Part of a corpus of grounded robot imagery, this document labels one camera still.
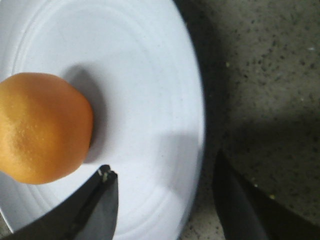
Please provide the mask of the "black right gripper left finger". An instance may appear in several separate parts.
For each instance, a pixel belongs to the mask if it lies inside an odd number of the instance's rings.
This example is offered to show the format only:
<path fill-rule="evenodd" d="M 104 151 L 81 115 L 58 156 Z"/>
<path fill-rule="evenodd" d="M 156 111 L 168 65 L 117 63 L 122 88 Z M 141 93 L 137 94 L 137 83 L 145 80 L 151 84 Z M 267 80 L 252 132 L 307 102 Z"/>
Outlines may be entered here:
<path fill-rule="evenodd" d="M 118 175 L 101 165 L 71 196 L 7 240 L 111 240 L 119 206 Z"/>

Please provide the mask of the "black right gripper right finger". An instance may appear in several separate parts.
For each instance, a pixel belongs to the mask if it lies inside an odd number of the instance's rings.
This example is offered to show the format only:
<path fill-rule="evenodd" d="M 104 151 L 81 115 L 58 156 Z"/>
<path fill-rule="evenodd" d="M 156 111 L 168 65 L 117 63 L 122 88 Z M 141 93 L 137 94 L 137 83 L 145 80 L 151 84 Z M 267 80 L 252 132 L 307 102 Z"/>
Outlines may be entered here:
<path fill-rule="evenodd" d="M 318 240 L 319 226 L 303 219 L 253 186 L 217 152 L 212 191 L 227 240 Z"/>

